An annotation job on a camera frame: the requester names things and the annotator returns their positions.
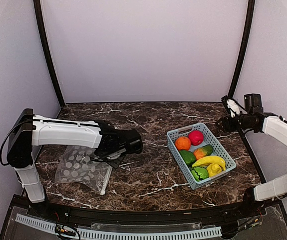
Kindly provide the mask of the red toy apple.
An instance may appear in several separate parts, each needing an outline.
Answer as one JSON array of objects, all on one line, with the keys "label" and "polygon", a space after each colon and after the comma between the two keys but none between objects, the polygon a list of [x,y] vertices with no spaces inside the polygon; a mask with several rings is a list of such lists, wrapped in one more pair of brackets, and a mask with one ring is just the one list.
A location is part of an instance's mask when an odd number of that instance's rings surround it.
[{"label": "red toy apple", "polygon": [[194,130],[189,133],[188,138],[193,146],[199,146],[204,142],[204,134],[200,130]]}]

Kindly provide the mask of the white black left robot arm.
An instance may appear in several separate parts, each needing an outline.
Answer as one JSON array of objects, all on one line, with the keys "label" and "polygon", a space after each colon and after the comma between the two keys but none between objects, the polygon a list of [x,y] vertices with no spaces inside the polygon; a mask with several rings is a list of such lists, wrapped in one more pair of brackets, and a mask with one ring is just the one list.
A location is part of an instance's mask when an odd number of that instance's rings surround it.
[{"label": "white black left robot arm", "polygon": [[1,147],[7,148],[6,162],[21,181],[28,199],[43,218],[54,214],[54,206],[48,203],[33,157],[33,148],[45,145],[86,147],[94,151],[91,160],[107,163],[117,168],[127,155],[141,154],[143,141],[137,130],[119,130],[110,122],[60,120],[35,115],[33,109],[25,109],[6,135]]}]

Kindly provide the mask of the green toy avocado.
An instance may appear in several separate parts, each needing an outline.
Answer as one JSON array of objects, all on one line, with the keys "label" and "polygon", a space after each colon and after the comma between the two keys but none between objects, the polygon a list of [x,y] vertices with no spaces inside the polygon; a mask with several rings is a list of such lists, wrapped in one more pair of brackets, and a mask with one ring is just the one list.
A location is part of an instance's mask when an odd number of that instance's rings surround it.
[{"label": "green toy avocado", "polygon": [[197,161],[196,156],[191,151],[182,149],[179,153],[188,167],[191,167]]}]

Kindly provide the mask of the black right corner post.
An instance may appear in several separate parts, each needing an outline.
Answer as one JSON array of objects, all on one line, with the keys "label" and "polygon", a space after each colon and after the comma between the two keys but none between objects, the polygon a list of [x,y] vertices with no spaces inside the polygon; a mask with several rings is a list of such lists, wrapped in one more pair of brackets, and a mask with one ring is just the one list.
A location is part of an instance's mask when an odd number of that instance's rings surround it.
[{"label": "black right corner post", "polygon": [[242,40],[240,44],[239,54],[238,54],[234,74],[231,80],[230,88],[228,91],[229,98],[233,98],[236,93],[239,79],[241,76],[241,72],[243,69],[243,64],[244,64],[244,60],[246,57],[248,43],[249,43],[250,34],[252,30],[253,18],[254,18],[254,13],[255,13],[255,5],[256,5],[255,0],[248,1],[244,30],[243,30]]}]

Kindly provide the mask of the black front rail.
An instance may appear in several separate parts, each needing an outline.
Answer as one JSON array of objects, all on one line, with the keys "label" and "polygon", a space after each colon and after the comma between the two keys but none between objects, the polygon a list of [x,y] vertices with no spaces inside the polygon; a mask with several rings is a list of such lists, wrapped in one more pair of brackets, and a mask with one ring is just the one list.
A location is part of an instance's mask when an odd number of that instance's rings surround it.
[{"label": "black front rail", "polygon": [[34,217],[68,224],[72,227],[90,227],[93,224],[156,226],[201,223],[203,226],[223,227],[225,233],[238,231],[246,221],[251,223],[255,220],[262,221],[268,212],[267,205],[247,210],[241,202],[175,211],[97,210],[55,204],[48,201],[32,204],[28,198],[20,195],[13,196],[9,209],[12,210],[13,207],[23,209]]}]

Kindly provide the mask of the small front circuit board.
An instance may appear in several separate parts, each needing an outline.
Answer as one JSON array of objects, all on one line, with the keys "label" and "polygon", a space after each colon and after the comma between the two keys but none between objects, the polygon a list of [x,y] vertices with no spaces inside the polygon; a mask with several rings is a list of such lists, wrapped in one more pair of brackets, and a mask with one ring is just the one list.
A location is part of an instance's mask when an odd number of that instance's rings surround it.
[{"label": "small front circuit board", "polygon": [[56,225],[55,232],[59,236],[63,236],[63,237],[75,237],[76,236],[76,232],[75,231],[67,230],[67,229],[65,229],[65,227],[63,225]]}]

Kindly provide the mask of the orange toy orange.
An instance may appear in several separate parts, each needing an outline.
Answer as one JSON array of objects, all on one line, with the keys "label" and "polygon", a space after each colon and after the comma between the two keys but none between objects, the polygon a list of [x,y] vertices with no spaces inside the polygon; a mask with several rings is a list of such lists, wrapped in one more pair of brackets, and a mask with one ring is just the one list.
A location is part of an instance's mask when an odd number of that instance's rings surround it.
[{"label": "orange toy orange", "polygon": [[181,136],[175,141],[175,146],[179,151],[181,150],[189,151],[192,146],[192,142],[188,137]]}]

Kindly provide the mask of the black corner post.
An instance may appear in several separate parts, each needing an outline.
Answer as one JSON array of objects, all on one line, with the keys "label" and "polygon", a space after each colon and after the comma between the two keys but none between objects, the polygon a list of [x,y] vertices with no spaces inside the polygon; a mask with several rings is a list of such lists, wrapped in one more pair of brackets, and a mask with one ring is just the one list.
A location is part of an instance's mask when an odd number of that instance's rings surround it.
[{"label": "black corner post", "polygon": [[64,96],[59,84],[59,80],[56,74],[49,42],[48,42],[48,36],[46,33],[46,26],[43,16],[43,10],[42,10],[42,2],[40,0],[33,0],[34,5],[34,11],[35,11],[35,17],[37,21],[37,27],[39,32],[39,37],[43,49],[44,58],[46,61],[47,69],[50,75],[51,83],[55,91],[56,98],[58,100],[60,108],[64,108],[66,103],[64,100]]},{"label": "black corner post", "polygon": [[230,88],[228,91],[229,98],[233,98],[236,93],[239,79],[241,76],[241,72],[243,69],[243,64],[244,64],[244,60],[246,57],[248,43],[249,43],[250,34],[252,30],[253,18],[254,18],[254,13],[255,13],[255,5],[256,5],[255,0],[248,1],[244,30],[243,30],[242,40],[240,44],[239,54],[238,54],[234,74],[231,80]]}]

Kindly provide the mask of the black left corner post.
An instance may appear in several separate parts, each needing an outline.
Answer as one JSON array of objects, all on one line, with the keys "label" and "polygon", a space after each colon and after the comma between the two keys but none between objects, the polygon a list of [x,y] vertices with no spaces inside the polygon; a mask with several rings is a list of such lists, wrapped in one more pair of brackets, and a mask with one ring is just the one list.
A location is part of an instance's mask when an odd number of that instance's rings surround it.
[{"label": "black left corner post", "polygon": [[46,61],[47,69],[50,75],[51,83],[55,91],[56,98],[58,100],[60,108],[64,108],[66,103],[64,100],[64,96],[59,84],[59,80],[56,74],[49,42],[48,42],[48,36],[46,33],[46,26],[43,16],[43,10],[42,10],[42,2],[40,0],[33,0],[34,5],[34,11],[35,11],[35,17],[37,21],[37,27],[39,32],[39,37],[43,49],[44,58]]}]

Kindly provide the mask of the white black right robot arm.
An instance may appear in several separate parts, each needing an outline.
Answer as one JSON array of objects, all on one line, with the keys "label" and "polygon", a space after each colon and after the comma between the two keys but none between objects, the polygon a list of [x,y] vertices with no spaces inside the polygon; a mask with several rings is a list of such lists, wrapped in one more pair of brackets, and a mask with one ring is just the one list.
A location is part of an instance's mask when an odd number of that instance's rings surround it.
[{"label": "white black right robot arm", "polygon": [[254,150],[259,169],[263,171],[267,182],[245,192],[245,201],[238,207],[238,212],[243,217],[251,216],[258,209],[258,203],[270,200],[287,203],[287,123],[275,116],[269,116],[265,122],[268,123],[269,129],[275,127],[276,122],[280,122],[282,133],[281,137],[274,131],[271,134],[261,133],[259,137],[246,138],[250,141],[250,149]]}]

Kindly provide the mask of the light blue perforated basket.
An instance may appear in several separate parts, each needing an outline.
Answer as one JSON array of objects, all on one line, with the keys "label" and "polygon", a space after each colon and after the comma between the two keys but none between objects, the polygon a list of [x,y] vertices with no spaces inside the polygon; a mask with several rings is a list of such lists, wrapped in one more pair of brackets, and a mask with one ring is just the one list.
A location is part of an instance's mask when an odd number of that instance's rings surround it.
[{"label": "light blue perforated basket", "polygon": [[192,190],[210,184],[233,171],[237,164],[203,123],[167,133],[168,148]]}]

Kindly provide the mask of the orange green toy mango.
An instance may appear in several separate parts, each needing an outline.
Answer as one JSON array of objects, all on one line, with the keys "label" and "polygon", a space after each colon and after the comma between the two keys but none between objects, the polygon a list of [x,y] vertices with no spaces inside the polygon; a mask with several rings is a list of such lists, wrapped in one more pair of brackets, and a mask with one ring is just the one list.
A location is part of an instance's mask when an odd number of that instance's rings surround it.
[{"label": "orange green toy mango", "polygon": [[200,160],[204,157],[211,156],[213,152],[214,152],[213,146],[208,144],[208,145],[198,148],[197,150],[194,151],[193,154],[196,156],[197,160]]}]

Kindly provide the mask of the yellow toy banana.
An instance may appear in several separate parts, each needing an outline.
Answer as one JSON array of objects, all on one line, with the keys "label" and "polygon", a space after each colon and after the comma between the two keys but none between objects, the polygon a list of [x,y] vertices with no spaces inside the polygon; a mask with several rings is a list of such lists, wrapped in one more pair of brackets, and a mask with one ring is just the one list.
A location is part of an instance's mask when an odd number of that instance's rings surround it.
[{"label": "yellow toy banana", "polygon": [[215,155],[210,155],[203,157],[199,160],[197,160],[192,167],[205,167],[209,166],[210,164],[218,164],[224,171],[227,169],[226,168],[226,161],[220,157],[220,156],[215,156]]}]

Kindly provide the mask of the yellow toy pepper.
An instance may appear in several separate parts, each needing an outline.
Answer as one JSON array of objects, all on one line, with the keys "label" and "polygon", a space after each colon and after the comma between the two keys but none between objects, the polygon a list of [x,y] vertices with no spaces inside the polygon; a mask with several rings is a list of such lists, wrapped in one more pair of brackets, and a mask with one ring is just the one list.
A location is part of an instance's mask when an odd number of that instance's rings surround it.
[{"label": "yellow toy pepper", "polygon": [[207,167],[207,171],[208,171],[209,177],[212,178],[212,177],[220,174],[223,171],[223,169],[219,164],[212,163]]}]

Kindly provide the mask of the clear dotted zip top bag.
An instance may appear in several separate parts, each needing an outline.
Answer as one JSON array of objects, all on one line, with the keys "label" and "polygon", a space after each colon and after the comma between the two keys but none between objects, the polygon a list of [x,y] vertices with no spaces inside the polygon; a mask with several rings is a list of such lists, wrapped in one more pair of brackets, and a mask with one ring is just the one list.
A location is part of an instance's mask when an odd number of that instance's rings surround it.
[{"label": "clear dotted zip top bag", "polygon": [[104,196],[113,168],[105,162],[92,161],[94,150],[84,146],[68,146],[55,173],[55,183],[80,183]]}]

